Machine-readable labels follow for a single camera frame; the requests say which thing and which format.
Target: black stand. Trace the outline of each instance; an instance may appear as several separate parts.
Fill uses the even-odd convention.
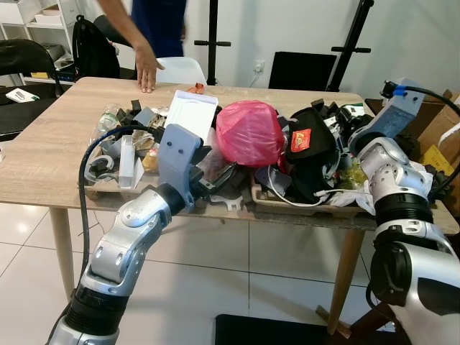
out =
[[[230,47],[231,42],[217,42],[217,13],[219,0],[209,1],[209,41],[195,41],[195,45],[208,45],[208,85],[216,85],[216,48]]]
[[[354,52],[371,52],[370,48],[357,48],[357,43],[372,6],[374,6],[374,0],[361,0],[356,14],[354,15],[353,24],[351,25],[348,37],[346,38],[345,47],[332,47],[331,50],[333,52],[341,52],[341,55],[336,70],[333,73],[331,84],[329,84],[326,89],[327,91],[339,92],[340,83],[344,78],[346,68]]]

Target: white cable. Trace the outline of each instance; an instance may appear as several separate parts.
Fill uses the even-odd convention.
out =
[[[314,206],[319,206],[321,205],[325,199],[320,199],[319,202],[317,203],[312,203],[312,204],[308,204],[308,203],[293,203],[292,201],[289,201],[288,199],[286,198],[283,198],[278,192],[277,190],[275,189],[275,187],[273,186],[273,181],[272,181],[272,177],[270,176],[270,166],[267,167],[267,171],[268,171],[268,182],[270,183],[270,187],[273,191],[273,193],[278,197],[280,198],[281,200],[283,200],[285,203],[288,203],[289,205],[291,206],[295,206],[295,207],[314,207]]]
[[[354,189],[330,189],[330,190],[322,190],[322,191],[320,191],[320,192],[316,192],[314,195],[315,195],[315,196],[318,196],[318,197],[321,197],[321,196],[325,196],[326,194],[335,193],[335,192],[367,194],[368,196],[371,195],[371,193],[363,192],[363,191],[360,191],[360,190],[354,190]]]
[[[253,80],[252,83],[251,83],[251,85],[249,85],[250,88],[254,85],[254,83],[255,83],[256,80],[258,79],[259,75],[260,75],[260,72],[257,72],[257,73],[256,73],[256,76],[254,77],[254,80]]]

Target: black backpack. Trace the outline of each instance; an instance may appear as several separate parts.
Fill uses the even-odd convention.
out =
[[[120,78],[115,47],[84,16],[77,16],[72,46],[77,80],[82,77]]]

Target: wooden table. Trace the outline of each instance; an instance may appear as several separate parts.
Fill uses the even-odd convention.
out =
[[[57,257],[68,298],[75,283],[67,209],[80,208],[78,168],[105,105],[115,102],[124,108],[130,108],[130,101],[139,99],[142,106],[169,106],[176,90],[187,90],[189,87],[163,84],[158,85],[155,92],[148,94],[141,93],[136,82],[132,80],[81,79],[5,150],[5,158],[0,163],[0,202],[50,208]],[[235,101],[257,99],[271,104],[285,116],[291,116],[299,109],[310,106],[312,101],[319,98],[323,98],[326,104],[333,101],[338,105],[362,103],[358,95],[351,93],[209,86],[206,94],[217,97],[221,106]],[[103,197],[87,202],[88,209],[102,211],[115,211],[123,204],[123,200],[117,197]],[[197,209],[191,216],[334,227],[347,231],[328,322],[331,333],[339,321],[351,284],[364,231],[373,231],[376,226],[369,216],[333,218],[324,214],[289,216],[248,211],[228,212],[221,206],[206,206]],[[445,232],[453,234],[459,231],[458,225],[443,206],[435,210],[435,218]]]

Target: white chair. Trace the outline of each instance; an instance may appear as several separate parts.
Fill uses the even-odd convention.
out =
[[[208,85],[198,61],[191,57],[161,57],[158,62],[165,69],[157,70],[157,83]]]

